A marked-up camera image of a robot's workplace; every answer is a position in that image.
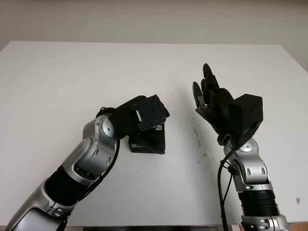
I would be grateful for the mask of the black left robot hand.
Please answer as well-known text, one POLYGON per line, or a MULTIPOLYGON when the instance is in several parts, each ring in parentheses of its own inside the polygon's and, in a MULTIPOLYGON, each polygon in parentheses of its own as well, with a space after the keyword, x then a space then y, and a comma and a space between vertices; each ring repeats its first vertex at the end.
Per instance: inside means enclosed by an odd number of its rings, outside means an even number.
POLYGON ((115 137, 122 139, 163 124, 169 116, 168 110, 157 95, 140 95, 117 107, 109 120, 114 127, 115 137))

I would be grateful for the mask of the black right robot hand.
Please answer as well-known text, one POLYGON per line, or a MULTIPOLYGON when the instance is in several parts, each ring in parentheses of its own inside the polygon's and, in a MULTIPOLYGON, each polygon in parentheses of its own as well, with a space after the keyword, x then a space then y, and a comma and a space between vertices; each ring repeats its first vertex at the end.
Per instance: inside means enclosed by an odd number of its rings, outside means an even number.
POLYGON ((203 74, 201 84, 192 84, 196 112, 212 126, 218 134, 218 144, 224 146, 230 139, 228 104, 233 98, 225 88, 219 86, 207 63, 203 65, 203 74))

